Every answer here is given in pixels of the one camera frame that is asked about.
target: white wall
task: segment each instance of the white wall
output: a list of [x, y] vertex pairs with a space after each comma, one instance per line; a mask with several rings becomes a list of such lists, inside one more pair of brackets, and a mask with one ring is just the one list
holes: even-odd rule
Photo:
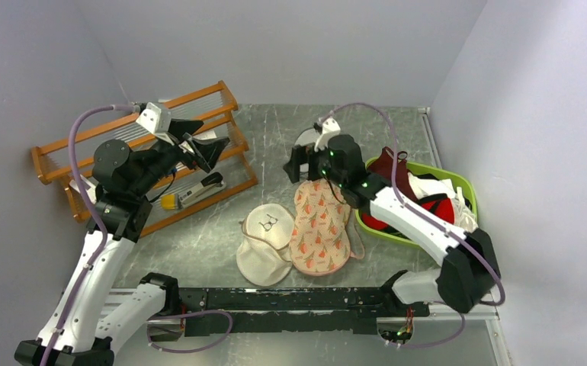
[[72, 2], [0, 2], [0, 365], [16, 364], [19, 341], [52, 314], [84, 233], [64, 193], [37, 180], [29, 149], [66, 137], [84, 110], [122, 101]]
[[132, 99], [429, 105], [486, 0], [76, 0]]
[[515, 364], [587, 364], [587, 2], [489, 0], [432, 112], [494, 239]]

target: table top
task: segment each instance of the table top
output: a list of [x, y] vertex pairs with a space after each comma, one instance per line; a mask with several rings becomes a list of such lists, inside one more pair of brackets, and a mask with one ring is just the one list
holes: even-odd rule
[[[182, 287], [254, 287], [239, 272], [236, 250], [242, 235], [239, 221], [260, 204], [282, 204], [295, 212], [292, 185], [282, 170], [300, 132], [333, 106], [247, 104], [235, 113], [250, 150], [246, 157], [259, 183], [244, 192], [142, 238], [122, 266], [115, 287], [136, 287], [148, 272], [175, 277]], [[399, 134], [399, 147], [409, 160], [434, 164], [425, 128], [416, 108], [384, 108]], [[364, 160], [392, 146], [386, 123], [374, 111], [353, 107], [335, 116], [342, 131], [361, 145]], [[399, 270], [437, 268], [422, 250], [378, 239], [348, 226], [351, 242], [365, 247], [365, 258], [350, 258], [334, 274], [311, 277], [292, 268], [276, 287], [380, 286]]]

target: maroon garment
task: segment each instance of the maroon garment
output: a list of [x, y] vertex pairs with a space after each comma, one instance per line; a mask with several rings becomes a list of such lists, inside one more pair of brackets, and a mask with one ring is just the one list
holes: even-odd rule
[[[400, 151], [397, 154], [397, 167], [396, 167], [396, 186], [406, 197], [410, 198], [411, 201], [417, 202], [417, 196], [410, 187], [408, 181], [408, 169], [406, 168], [406, 157], [408, 153]], [[392, 181], [392, 168], [393, 168], [393, 151], [388, 146], [381, 150], [381, 155], [372, 164], [367, 167], [367, 170], [384, 177]]]

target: wooden rack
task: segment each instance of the wooden rack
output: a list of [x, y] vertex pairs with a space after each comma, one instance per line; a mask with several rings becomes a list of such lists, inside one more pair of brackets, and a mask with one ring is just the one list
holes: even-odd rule
[[[171, 109], [174, 118], [202, 120], [204, 122], [204, 125], [195, 133], [195, 136], [207, 131], [213, 131], [217, 136], [228, 136], [231, 143], [222, 152], [220, 163], [218, 163], [218, 169], [216, 168], [216, 170], [221, 170], [222, 176], [226, 180], [227, 175], [237, 176], [237, 172], [234, 171], [238, 167], [241, 167], [244, 170], [243, 175], [246, 179], [236, 182], [232, 187], [227, 182], [228, 185], [224, 191], [208, 197], [184, 210], [174, 211], [174, 213], [173, 211], [169, 211], [169, 213], [167, 213], [168, 211], [164, 211], [161, 214], [151, 214], [142, 236], [153, 233], [156, 230], [258, 184], [255, 172], [244, 155], [244, 152], [249, 150], [249, 145], [233, 118], [233, 111], [237, 111], [238, 109], [237, 101], [224, 82], [219, 81], [217, 84], [208, 88], [167, 101], [164, 104]], [[138, 114], [131, 114], [78, 133], [76, 142], [93, 143], [97, 146], [104, 141], [117, 138], [125, 141], [132, 149], [147, 149], [154, 143], [155, 137], [134, 123], [137, 117]], [[89, 212], [80, 194], [69, 187], [69, 183], [73, 179], [69, 163], [58, 163], [61, 157], [67, 157], [68, 145], [68, 140], [59, 140], [49, 145], [35, 146], [31, 149], [31, 155], [38, 179], [45, 185], [53, 181], [58, 181], [62, 185], [66, 192], [73, 217], [81, 223], [90, 217]], [[91, 154], [93, 154], [93, 150], [90, 154], [85, 155], [84, 158], [79, 156], [79, 168], [86, 178], [91, 177], [91, 167], [94, 164], [94, 159]], [[224, 164], [226, 160], [239, 160], [241, 165]], [[185, 178], [189, 176], [194, 177], [195, 175], [193, 173], [199, 172], [199, 169], [190, 170], [182, 164], [177, 166], [177, 170], [175, 183], [173, 183], [168, 193], [187, 189], [187, 186], [194, 182], [188, 182], [188, 179]], [[159, 181], [154, 187], [154, 191], [162, 191], [163, 187], [169, 184], [171, 179], [172, 177]], [[153, 208], [153, 211], [157, 210], [163, 210], [159, 202], [155, 203], [155, 207]]]

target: plastic tub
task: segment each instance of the plastic tub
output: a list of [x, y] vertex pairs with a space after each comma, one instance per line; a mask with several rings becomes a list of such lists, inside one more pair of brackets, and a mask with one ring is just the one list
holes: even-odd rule
[[[375, 160], [377, 160], [377, 158], [378, 158], [378, 156], [374, 157], [372, 159], [369, 159], [367, 162], [365, 162], [365, 166], [369, 166]], [[454, 188], [462, 187], [462, 194], [471, 203], [471, 211], [473, 211], [473, 214], [475, 214], [476, 217], [478, 217], [477, 216], [477, 203], [476, 203], [475, 191], [473, 190], [473, 186], [471, 186], [471, 183], [469, 183], [469, 181], [466, 180], [463, 176], [455, 174], [453, 172], [445, 171], [443, 169], [435, 168], [430, 165], [419, 164], [418, 162], [407, 162], [406, 168], [408, 169], [409, 172], [411, 172], [414, 175], [422, 175], [422, 174], [430, 173], [430, 174], [433, 174], [437, 179], [440, 179], [440, 180], [441, 179], [450, 179], [453, 182]], [[370, 227], [368, 227], [367, 225], [365, 225], [363, 223], [363, 221], [361, 220], [361, 215], [359, 214], [358, 210], [355, 211], [355, 214], [356, 214], [356, 221], [358, 222], [359, 225], [361, 225], [361, 227], [363, 228], [363, 230], [366, 233], [383, 238], [383, 239], [387, 239], [387, 240], [390, 240], [393, 242], [397, 242], [397, 243], [403, 244], [405, 246], [413, 246], [413, 247], [417, 247], [417, 248], [419, 247], [419, 245], [417, 243], [413, 242], [412, 240], [400, 238], [398, 236], [390, 235], [388, 233], [382, 233], [379, 230], [371, 229]]]

